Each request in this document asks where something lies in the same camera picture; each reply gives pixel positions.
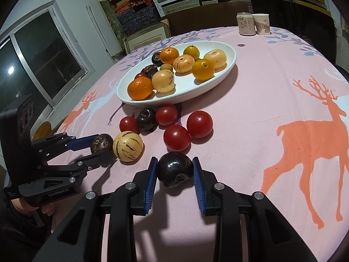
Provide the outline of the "left hand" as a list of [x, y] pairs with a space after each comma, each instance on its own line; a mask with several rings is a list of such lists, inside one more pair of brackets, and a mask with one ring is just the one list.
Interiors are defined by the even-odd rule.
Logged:
[[[13, 199], [11, 203], [14, 206], [14, 208], [22, 214], [29, 214], [30, 212], [34, 212], [35, 210], [38, 210], [38, 207], [30, 206], [24, 200], [24, 198]], [[43, 214], [51, 216], [56, 211], [56, 203], [49, 203], [47, 205], [42, 206], [41, 211]]]

